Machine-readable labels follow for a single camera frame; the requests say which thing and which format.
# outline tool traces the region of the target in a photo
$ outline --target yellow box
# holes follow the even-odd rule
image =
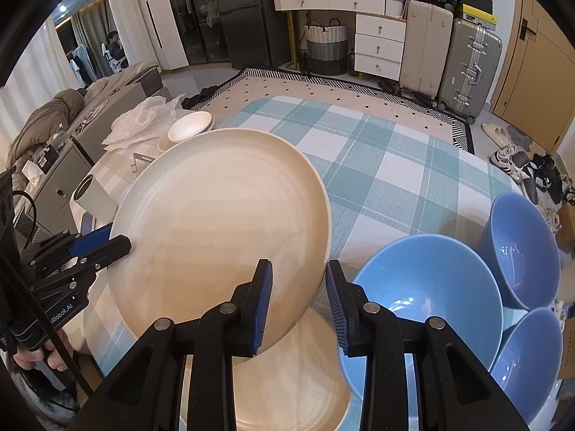
[[[460,4],[457,6],[456,10],[458,12],[471,14],[472,16],[475,16],[476,18],[483,19],[484,21],[487,21],[488,23],[497,25],[497,17],[496,16],[493,16],[492,14],[489,14],[488,12],[481,11],[481,9],[474,8],[473,6],[469,6],[467,4]]]

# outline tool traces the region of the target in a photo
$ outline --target laundry basket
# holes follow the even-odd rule
[[[315,74],[337,76],[347,71],[347,26],[333,18],[327,26],[307,25],[309,68]]]

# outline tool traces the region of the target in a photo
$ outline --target plaid tablecloth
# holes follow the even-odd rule
[[[499,169],[427,134],[366,113],[294,97],[247,105],[223,128],[250,128],[283,137],[305,153],[326,185],[333,233],[330,257],[351,280],[385,245],[408,235],[439,233],[475,247],[493,200],[519,188]],[[120,204],[136,175],[133,153],[157,157],[156,141],[106,153],[92,173]],[[79,226],[83,210],[71,203]],[[105,374],[134,342],[102,271],[84,311],[88,346]],[[325,289],[312,308],[331,321]],[[513,313],[507,315],[511,323]],[[352,399],[341,431],[359,427]]]

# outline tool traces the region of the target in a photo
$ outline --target wooden door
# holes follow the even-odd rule
[[[493,113],[554,152],[575,111],[575,50],[535,0],[522,0],[514,27],[515,50]]]

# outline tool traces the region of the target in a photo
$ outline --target table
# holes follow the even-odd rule
[[[493,200],[508,191],[520,193],[501,170],[446,142],[367,113],[311,100],[257,100],[222,127],[269,131],[307,155],[330,199],[330,257],[340,260],[348,280],[378,250],[407,235],[441,233],[474,247]],[[130,170],[134,152],[159,156],[151,140],[106,153],[92,170],[118,204],[135,180]],[[71,206],[79,226],[83,210],[74,202]],[[105,270],[88,298],[85,336],[108,374],[134,339],[113,301]],[[325,288],[312,308],[331,322]],[[340,430],[357,429],[360,407],[353,399]]]
[[[293,11],[330,9],[357,13],[355,70],[399,80],[406,21],[405,0],[274,0],[276,11],[286,11],[291,64],[297,66],[297,45]]]

